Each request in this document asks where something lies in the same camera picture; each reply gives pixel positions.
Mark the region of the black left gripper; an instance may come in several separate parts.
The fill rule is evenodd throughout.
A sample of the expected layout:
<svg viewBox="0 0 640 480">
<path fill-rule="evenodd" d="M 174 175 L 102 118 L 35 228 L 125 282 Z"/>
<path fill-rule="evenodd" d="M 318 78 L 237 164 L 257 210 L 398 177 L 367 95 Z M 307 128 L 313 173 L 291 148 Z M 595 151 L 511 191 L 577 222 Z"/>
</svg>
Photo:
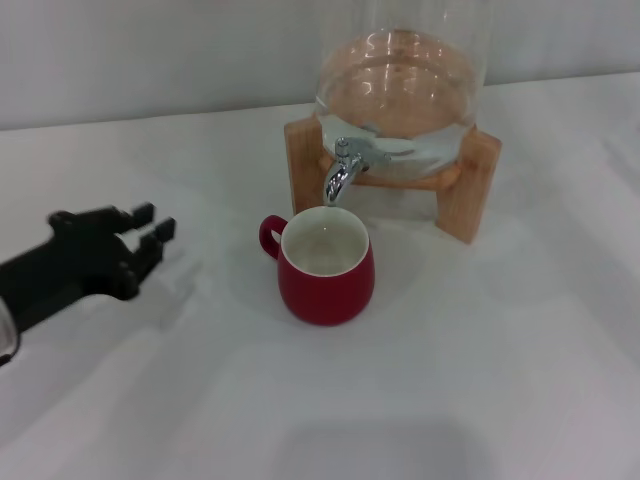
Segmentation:
<svg viewBox="0 0 640 480">
<path fill-rule="evenodd" d="M 51 237 L 1 264 L 1 299 L 19 333 L 91 295 L 130 300 L 140 290 L 136 271 L 152 271 L 175 238 L 177 222 L 168 217 L 140 238 L 133 253 L 119 238 L 154 220 L 154 205 L 131 211 L 116 207 L 48 217 Z"/>
</svg>

